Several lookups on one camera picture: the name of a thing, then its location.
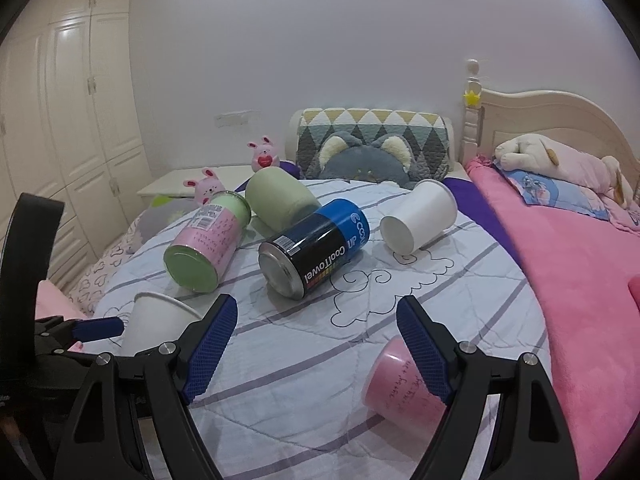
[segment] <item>blue and black can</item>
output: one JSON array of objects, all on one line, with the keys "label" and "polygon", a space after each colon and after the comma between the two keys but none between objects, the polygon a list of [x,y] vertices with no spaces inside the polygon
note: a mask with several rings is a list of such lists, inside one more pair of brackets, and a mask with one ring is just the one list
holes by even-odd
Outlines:
[{"label": "blue and black can", "polygon": [[258,263],[281,295],[300,300],[369,240],[369,223],[353,202],[337,198],[260,244]]}]

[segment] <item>metal screw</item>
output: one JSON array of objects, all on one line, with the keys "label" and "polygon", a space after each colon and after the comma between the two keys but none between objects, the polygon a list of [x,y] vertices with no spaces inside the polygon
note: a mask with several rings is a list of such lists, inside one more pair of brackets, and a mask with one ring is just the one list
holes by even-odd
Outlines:
[{"label": "metal screw", "polygon": [[478,347],[469,341],[460,341],[458,346],[465,354],[473,354],[478,350]]},{"label": "metal screw", "polygon": [[526,365],[535,366],[538,364],[538,356],[535,354],[532,354],[531,352],[527,352],[526,354],[524,354],[522,356],[522,360]]},{"label": "metal screw", "polygon": [[162,354],[162,355],[169,355],[175,352],[175,344],[173,344],[172,342],[168,342],[168,343],[162,343],[159,347],[158,347],[158,351]]},{"label": "metal screw", "polygon": [[108,364],[109,361],[111,361],[111,354],[109,354],[108,352],[103,352],[98,355],[97,358],[95,358],[95,363],[98,366],[104,366],[105,364]]}]

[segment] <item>white paper cup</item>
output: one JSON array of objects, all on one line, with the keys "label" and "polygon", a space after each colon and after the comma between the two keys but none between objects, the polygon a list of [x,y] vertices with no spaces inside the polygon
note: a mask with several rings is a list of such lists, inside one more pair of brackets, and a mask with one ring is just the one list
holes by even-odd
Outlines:
[{"label": "white paper cup", "polygon": [[408,256],[450,228],[457,215],[458,204],[447,186],[421,180],[396,212],[380,221],[380,232],[393,252]]},{"label": "white paper cup", "polygon": [[132,356],[147,348],[178,339],[187,325],[202,316],[183,302],[159,292],[139,292],[124,331],[120,355]]}]

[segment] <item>pink and green can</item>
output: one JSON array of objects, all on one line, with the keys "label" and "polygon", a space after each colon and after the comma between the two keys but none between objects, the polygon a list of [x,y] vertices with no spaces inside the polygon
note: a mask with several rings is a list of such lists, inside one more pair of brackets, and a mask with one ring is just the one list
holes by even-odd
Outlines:
[{"label": "pink and green can", "polygon": [[166,270],[180,286],[213,292],[250,220],[251,208],[244,197],[232,191],[216,193],[167,247]]}]

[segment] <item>white bedspread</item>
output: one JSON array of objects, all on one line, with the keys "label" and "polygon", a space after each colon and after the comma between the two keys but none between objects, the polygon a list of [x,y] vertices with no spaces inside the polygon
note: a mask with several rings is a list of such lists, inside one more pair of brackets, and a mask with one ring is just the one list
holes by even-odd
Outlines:
[{"label": "white bedspread", "polygon": [[[257,263],[263,235],[254,222],[218,291],[196,295],[178,287],[164,270],[162,253],[185,217],[123,266],[95,315],[126,321],[142,290],[163,292],[201,311],[220,292],[236,298],[235,335],[191,410],[225,479],[407,479],[426,444],[360,400],[371,365],[398,334],[398,299],[415,295],[456,339],[470,340],[487,354],[517,358],[533,351],[550,374],[542,311],[511,257],[463,214],[428,250],[402,258],[386,247],[379,224],[404,190],[340,180],[305,183],[322,204],[344,197],[360,206],[371,239],[304,300],[286,300],[267,288]],[[118,339],[85,345],[87,352],[118,350]],[[496,411],[497,399],[491,398],[465,479],[479,476]],[[156,478],[170,478],[150,424],[143,433]]]}]

